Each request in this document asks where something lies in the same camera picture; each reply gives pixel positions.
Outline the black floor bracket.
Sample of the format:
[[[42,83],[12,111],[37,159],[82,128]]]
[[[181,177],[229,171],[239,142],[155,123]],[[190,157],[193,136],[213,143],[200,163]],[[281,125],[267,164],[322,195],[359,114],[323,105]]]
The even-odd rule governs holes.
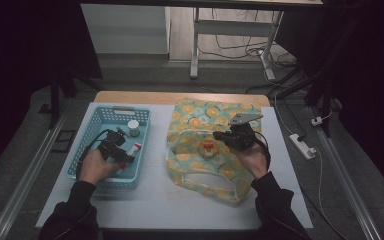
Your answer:
[[[75,130],[61,130],[51,149],[53,153],[68,153],[76,135]]]

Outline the black metal stand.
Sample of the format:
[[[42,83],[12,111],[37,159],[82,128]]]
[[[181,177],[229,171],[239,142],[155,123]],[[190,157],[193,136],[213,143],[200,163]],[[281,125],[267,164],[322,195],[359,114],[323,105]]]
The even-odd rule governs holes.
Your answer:
[[[96,91],[103,91],[104,88],[95,82],[101,79],[102,72],[98,61],[91,64],[81,64],[80,66],[60,65],[55,67],[50,77],[50,103],[44,104],[39,114],[49,114],[49,129],[53,129],[60,120],[60,95],[68,98],[75,98],[78,90],[74,80],[78,79]]]
[[[311,73],[305,74],[303,80],[274,96],[277,100],[285,99],[289,95],[310,86],[304,97],[304,102],[307,106],[315,106],[319,100],[322,100],[323,121],[321,128],[327,136],[330,136],[328,118],[331,114],[333,73],[340,62],[340,54],[344,51],[359,23],[359,18],[352,14],[342,17],[342,20],[343,24],[337,27],[324,48],[307,61],[307,63],[312,63],[313,70]]]

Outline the light blue plastic basket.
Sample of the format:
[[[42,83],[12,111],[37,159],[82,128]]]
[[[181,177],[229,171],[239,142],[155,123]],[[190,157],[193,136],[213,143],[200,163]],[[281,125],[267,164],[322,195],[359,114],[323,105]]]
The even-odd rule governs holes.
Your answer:
[[[129,135],[127,123],[130,120],[137,120],[140,124],[138,137]],[[101,192],[135,189],[140,178],[149,126],[150,110],[147,108],[91,104],[67,157],[70,162],[66,171],[67,177],[77,179],[80,172],[78,163],[90,150],[98,149],[98,145],[106,137],[104,130],[116,131],[120,128],[126,133],[126,142],[121,145],[121,149],[127,153],[135,143],[141,144],[142,148],[135,155],[135,160],[128,164],[120,176],[116,174],[117,170],[113,171],[106,180],[98,184],[98,189]]]

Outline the white desk frame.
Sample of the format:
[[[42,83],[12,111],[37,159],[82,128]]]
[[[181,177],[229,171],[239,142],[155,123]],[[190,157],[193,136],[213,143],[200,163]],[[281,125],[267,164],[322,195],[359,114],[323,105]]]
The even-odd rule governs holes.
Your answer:
[[[200,35],[221,35],[221,36],[244,36],[244,37],[263,37],[267,39],[266,45],[262,50],[257,51],[257,55],[263,65],[266,79],[275,79],[272,64],[269,62],[271,47],[282,19],[282,11],[274,11],[271,22],[247,22],[229,21],[216,19],[201,19],[200,9],[193,10],[193,45],[191,53],[190,78],[198,77],[198,43]]]

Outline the small jar with white lid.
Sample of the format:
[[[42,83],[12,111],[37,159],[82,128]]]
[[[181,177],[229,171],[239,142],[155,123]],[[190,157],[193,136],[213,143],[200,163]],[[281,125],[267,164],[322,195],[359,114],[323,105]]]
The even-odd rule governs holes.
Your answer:
[[[127,123],[127,127],[129,129],[129,135],[131,137],[138,137],[140,135],[139,126],[140,124],[137,120],[130,120]]]

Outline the orange-print green fabric bag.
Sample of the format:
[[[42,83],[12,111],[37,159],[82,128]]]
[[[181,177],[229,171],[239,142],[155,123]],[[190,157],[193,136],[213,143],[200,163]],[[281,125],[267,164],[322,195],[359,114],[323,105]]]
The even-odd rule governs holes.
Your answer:
[[[185,98],[175,104],[167,133],[166,166],[174,184],[232,203],[242,201],[253,176],[228,147],[213,137],[230,129],[237,113],[261,114],[257,103],[225,103]],[[199,153],[201,142],[213,142],[219,151],[213,158]]]

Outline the white table mat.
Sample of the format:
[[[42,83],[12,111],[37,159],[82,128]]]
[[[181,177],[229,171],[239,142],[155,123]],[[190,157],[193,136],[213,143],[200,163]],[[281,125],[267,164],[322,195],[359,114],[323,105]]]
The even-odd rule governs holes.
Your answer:
[[[256,192],[250,190],[239,204],[175,185],[165,165],[166,134],[174,105],[91,103],[85,113],[78,135],[86,128],[89,117],[98,106],[135,106],[150,109],[150,131],[144,144],[144,162],[138,187],[132,191],[101,194],[95,191],[92,205],[97,208],[97,221],[108,229],[167,229],[167,230],[250,230],[260,221],[255,211]],[[278,184],[294,192],[292,209],[305,228],[313,228],[275,111],[262,107],[262,133],[268,140],[272,156],[270,170]],[[36,223],[42,227],[57,203],[66,201],[74,183],[66,172],[75,154],[71,150],[55,182],[51,194]]]

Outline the aluminium floor rail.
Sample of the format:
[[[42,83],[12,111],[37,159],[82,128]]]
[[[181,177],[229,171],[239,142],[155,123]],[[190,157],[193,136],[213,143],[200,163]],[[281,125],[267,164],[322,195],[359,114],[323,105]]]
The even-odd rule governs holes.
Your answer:
[[[337,175],[337,179],[347,197],[351,208],[355,212],[356,219],[367,240],[382,240],[382,236],[370,214],[366,203],[361,197],[357,187],[344,163],[342,154],[337,148],[337,144],[332,137],[328,137],[320,125],[313,126],[321,142],[325,156],[330,161],[332,169]]]
[[[39,149],[30,161],[27,169],[22,175],[21,180],[16,185],[7,204],[0,214],[0,240],[5,240],[10,229],[12,228],[22,205],[24,204],[28,193],[30,192],[52,146],[59,134],[65,120],[66,108],[56,121],[55,125],[47,132],[45,139],[42,141]]]

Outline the white tube with red cap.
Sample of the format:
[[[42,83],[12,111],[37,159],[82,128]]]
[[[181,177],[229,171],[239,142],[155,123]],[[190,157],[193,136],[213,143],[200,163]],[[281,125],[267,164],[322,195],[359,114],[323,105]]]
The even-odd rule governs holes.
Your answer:
[[[132,147],[131,147],[131,149],[127,152],[127,154],[129,154],[129,155],[131,155],[133,152],[135,152],[136,154],[141,150],[141,148],[142,148],[142,145],[141,144],[139,144],[139,143],[135,143]],[[120,176],[121,175],[121,173],[128,167],[128,164],[129,163],[122,163],[121,165],[120,165],[120,168],[116,171],[116,174],[118,175],[118,176]]]

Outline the person's left hand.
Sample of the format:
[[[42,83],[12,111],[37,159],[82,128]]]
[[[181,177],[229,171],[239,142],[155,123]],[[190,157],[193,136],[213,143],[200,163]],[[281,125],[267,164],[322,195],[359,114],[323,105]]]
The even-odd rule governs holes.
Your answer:
[[[109,163],[104,160],[99,150],[93,150],[83,160],[78,180],[96,185],[119,167],[119,163]]]

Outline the white power strip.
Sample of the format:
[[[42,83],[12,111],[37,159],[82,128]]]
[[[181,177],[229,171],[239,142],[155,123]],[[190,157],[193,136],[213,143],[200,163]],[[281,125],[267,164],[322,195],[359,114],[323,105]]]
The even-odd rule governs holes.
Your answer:
[[[291,134],[289,136],[289,139],[306,160],[313,159],[316,156],[317,150],[313,147],[309,147],[304,142],[304,140],[303,142],[298,142],[297,137],[298,134]]]

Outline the person's right hand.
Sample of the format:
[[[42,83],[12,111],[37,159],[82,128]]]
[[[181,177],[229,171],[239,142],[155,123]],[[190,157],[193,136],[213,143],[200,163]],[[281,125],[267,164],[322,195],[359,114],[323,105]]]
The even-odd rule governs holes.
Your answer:
[[[242,166],[255,180],[258,180],[267,174],[268,167],[264,150],[257,143],[246,150],[230,148],[229,151],[239,159]]]

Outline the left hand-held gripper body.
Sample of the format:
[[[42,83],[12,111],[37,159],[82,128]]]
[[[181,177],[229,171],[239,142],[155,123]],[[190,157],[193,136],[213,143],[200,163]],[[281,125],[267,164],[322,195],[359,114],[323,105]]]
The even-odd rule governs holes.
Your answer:
[[[126,160],[127,153],[121,149],[121,145],[126,142],[126,133],[118,128],[116,131],[106,129],[104,130],[106,137],[98,145],[98,150],[101,152],[105,160],[112,158],[113,160]]]

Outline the white cabinet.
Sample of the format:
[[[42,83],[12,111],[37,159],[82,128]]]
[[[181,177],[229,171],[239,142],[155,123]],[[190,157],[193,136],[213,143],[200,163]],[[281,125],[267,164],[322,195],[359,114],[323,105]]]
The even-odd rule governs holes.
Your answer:
[[[168,54],[168,7],[82,4],[97,53]]]

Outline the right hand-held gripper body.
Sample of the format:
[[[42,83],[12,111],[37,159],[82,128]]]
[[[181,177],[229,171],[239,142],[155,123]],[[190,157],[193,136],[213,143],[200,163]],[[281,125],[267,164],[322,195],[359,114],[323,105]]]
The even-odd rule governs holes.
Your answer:
[[[257,141],[255,131],[250,125],[251,121],[259,120],[262,114],[237,113],[230,121],[230,132],[237,140],[237,150],[246,150]]]

